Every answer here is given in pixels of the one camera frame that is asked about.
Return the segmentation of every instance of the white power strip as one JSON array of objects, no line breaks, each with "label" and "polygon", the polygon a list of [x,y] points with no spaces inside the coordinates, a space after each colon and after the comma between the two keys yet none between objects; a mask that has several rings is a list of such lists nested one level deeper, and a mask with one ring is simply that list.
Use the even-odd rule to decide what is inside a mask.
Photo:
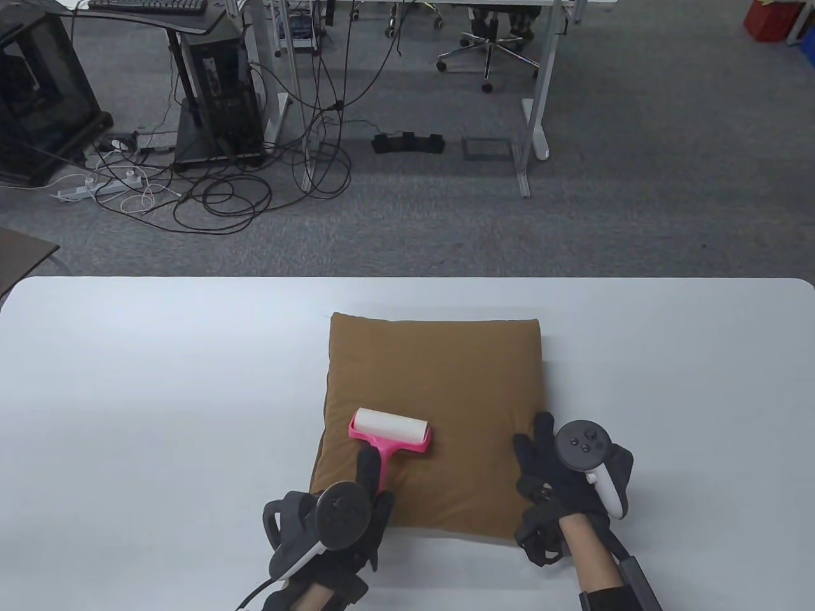
[{"label": "white power strip", "polygon": [[129,170],[124,178],[114,178],[110,184],[99,183],[93,178],[88,178],[85,185],[67,191],[57,191],[56,198],[59,201],[80,201],[85,198],[111,196],[123,191],[141,191],[142,177],[136,176],[133,170]]}]

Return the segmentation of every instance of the pc tower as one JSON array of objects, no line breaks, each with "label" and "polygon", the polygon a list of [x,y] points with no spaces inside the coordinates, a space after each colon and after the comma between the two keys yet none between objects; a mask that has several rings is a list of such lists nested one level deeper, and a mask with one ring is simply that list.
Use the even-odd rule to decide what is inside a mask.
[{"label": "pc tower", "polygon": [[183,171],[263,158],[261,101],[254,88],[245,31],[222,19],[210,34],[181,36],[180,55],[190,82],[184,86],[187,98],[178,125],[174,168]]},{"label": "pc tower", "polygon": [[112,125],[62,20],[0,0],[0,180],[40,187]]}]

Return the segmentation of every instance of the black glove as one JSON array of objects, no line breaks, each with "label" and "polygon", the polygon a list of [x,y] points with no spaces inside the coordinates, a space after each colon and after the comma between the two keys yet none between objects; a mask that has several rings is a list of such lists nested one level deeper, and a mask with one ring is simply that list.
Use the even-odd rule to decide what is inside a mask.
[{"label": "black glove", "polygon": [[373,502],[371,521],[359,540],[347,549],[324,552],[315,556],[290,579],[286,588],[273,593],[263,605],[264,611],[289,609],[312,584],[319,584],[334,592],[326,609],[344,609],[362,598],[368,585],[357,573],[368,563],[374,571],[378,566],[377,550],[394,508],[394,495],[388,490],[379,492],[381,457],[379,451],[366,444],[357,454],[356,481],[368,491]]},{"label": "black glove", "polygon": [[521,467],[518,492],[534,507],[523,513],[515,541],[538,566],[563,557],[563,533],[558,521],[573,513],[583,513],[596,530],[608,530],[610,519],[594,486],[584,473],[572,471],[555,453],[555,419],[547,411],[535,415],[535,440],[515,435],[515,457]]}]

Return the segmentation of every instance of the chair base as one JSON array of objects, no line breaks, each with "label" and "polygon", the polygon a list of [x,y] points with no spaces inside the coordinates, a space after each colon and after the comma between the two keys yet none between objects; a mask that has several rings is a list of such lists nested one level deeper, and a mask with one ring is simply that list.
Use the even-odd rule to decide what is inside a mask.
[{"label": "chair base", "polygon": [[415,2],[415,3],[411,2],[406,6],[400,8],[400,5],[402,4],[403,4],[402,2],[394,2],[394,4],[390,8],[390,18],[388,19],[388,27],[385,28],[385,35],[388,38],[393,38],[399,31],[399,24],[403,22],[403,19],[400,16],[400,11],[410,11],[415,5],[427,8],[436,15],[436,18],[433,20],[433,29],[441,29],[442,26],[444,26],[444,18],[442,17],[442,13],[438,9],[438,7],[432,2]]},{"label": "chair base", "polygon": [[[498,29],[497,21],[494,24],[490,23],[490,26],[492,32],[495,33]],[[540,68],[540,64],[538,64],[538,62],[534,61],[533,59],[529,59],[525,55],[521,55],[517,51],[509,48],[509,45],[522,45],[524,42],[525,39],[521,37],[498,38],[495,35],[490,38],[484,38],[481,36],[476,36],[471,32],[462,32],[460,48],[439,55],[438,61],[436,62],[436,69],[440,72],[447,70],[447,63],[444,61],[445,59],[455,57],[456,55],[463,55],[464,53],[472,53],[478,49],[485,49],[487,51],[487,61],[484,64],[484,81],[481,84],[481,90],[484,93],[490,93],[492,92],[492,84],[490,83],[490,68],[492,65],[492,56],[496,51],[509,55],[510,57],[514,57],[518,61],[532,66],[535,69],[533,78],[538,76],[538,69]]]}]

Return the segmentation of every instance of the office chair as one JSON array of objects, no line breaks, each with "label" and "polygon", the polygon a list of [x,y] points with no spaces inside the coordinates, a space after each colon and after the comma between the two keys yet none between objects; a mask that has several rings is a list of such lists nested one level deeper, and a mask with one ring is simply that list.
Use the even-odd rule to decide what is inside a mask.
[{"label": "office chair", "polygon": [[[359,19],[359,5],[363,2],[364,0],[358,0],[355,3],[354,10],[351,12],[352,20],[356,21]],[[400,5],[402,5],[403,11],[410,11],[414,6],[428,8],[436,15],[436,18],[433,20],[433,29],[441,29],[444,25],[444,18],[442,17],[441,11],[439,11],[438,7],[432,2],[394,2],[390,7],[388,27],[385,28],[385,35],[388,38],[393,38],[396,36],[396,31],[399,29],[399,21],[401,20],[399,17]]]},{"label": "office chair", "polygon": [[[499,13],[509,14],[510,12],[516,11],[517,8],[510,6],[489,7],[489,10],[491,12],[491,18],[488,24],[489,35],[487,37],[476,36],[471,32],[462,32],[461,39],[459,40],[460,48],[455,49],[454,51],[448,51],[447,53],[442,53],[438,56],[438,61],[436,62],[436,69],[442,73],[447,70],[447,63],[444,61],[445,59],[453,57],[454,55],[472,53],[477,49],[485,48],[487,50],[487,62],[484,64],[484,82],[481,84],[481,91],[483,91],[485,94],[492,92],[492,84],[490,83],[490,67],[492,64],[492,54],[495,50],[501,51],[519,61],[522,61],[524,64],[532,66],[535,69],[535,71],[532,73],[532,78],[538,77],[538,69],[540,68],[540,64],[538,64],[538,62],[518,53],[518,51],[521,50],[523,43],[526,41],[525,38],[520,36],[498,38]],[[510,48],[510,45],[515,46],[518,51]]]}]

